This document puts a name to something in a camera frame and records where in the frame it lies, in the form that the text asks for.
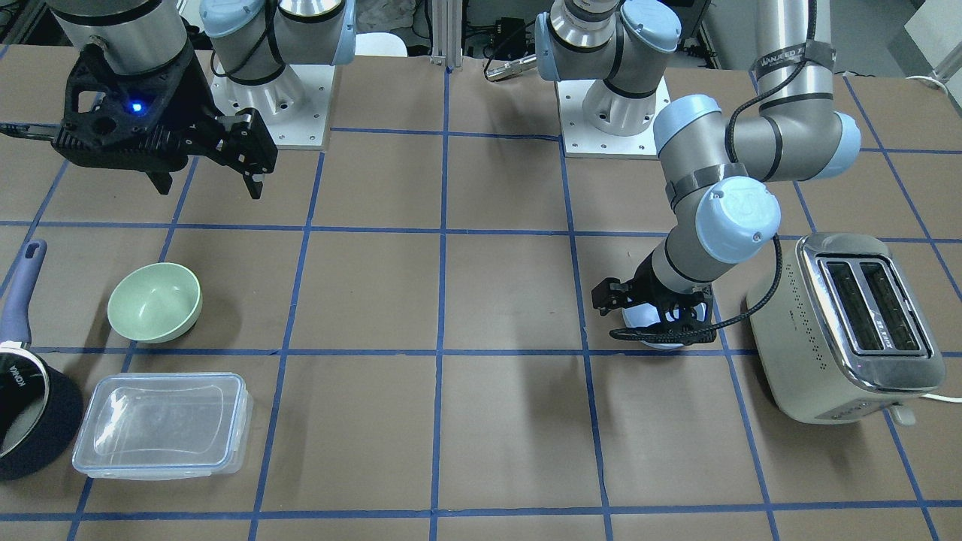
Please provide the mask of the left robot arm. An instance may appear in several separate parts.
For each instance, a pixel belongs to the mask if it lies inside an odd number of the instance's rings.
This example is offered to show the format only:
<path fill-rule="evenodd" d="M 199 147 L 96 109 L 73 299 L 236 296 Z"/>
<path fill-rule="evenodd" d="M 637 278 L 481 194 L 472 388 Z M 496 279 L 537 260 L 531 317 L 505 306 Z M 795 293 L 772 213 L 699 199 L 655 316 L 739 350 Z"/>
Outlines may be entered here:
<path fill-rule="evenodd" d="M 833 103 L 836 52 L 827 1 L 761 1 L 757 95 L 722 113 L 708 95 L 656 105 L 682 25 L 660 1 L 556 1 L 534 24 L 546 81 L 592 82 L 582 110 L 609 136 L 643 132 L 666 181 L 676 226 L 631 280 L 606 278 L 592 307 L 622 313 L 621 341 L 680 347 L 710 343 L 742 321 L 711 321 L 712 284 L 776 242 L 781 222 L 772 182 L 838 176 L 855 163 L 861 133 Z"/>

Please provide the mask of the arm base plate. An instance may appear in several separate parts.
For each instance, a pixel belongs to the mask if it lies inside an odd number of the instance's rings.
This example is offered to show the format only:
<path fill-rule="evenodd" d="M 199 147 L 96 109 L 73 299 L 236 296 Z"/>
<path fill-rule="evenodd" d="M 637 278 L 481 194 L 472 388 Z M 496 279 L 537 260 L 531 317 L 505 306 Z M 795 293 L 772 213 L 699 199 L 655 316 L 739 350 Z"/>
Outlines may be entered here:
<path fill-rule="evenodd" d="M 564 156 L 591 159 L 657 158 L 652 126 L 670 103 L 664 78 L 643 98 L 616 95 L 602 81 L 555 84 Z"/>
<path fill-rule="evenodd" d="M 289 65 L 274 81 L 245 86 L 214 77 L 210 90 L 224 113 L 254 107 L 280 150 L 326 150 L 337 68 Z"/>

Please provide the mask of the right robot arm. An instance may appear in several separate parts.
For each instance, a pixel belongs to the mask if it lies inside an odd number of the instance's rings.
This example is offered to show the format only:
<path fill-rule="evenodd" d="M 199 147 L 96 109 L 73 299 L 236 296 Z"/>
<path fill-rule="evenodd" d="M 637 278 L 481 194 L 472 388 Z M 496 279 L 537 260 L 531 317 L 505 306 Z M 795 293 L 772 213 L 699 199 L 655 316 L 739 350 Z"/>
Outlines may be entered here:
<path fill-rule="evenodd" d="M 73 165 L 146 174 L 159 194 L 190 156 L 234 169 L 251 198 L 277 163 L 269 123 L 306 110 L 298 65 L 346 65 L 353 1 L 203 1 L 203 68 L 166 1 L 51 1 L 79 57 L 59 126 L 44 133 Z"/>

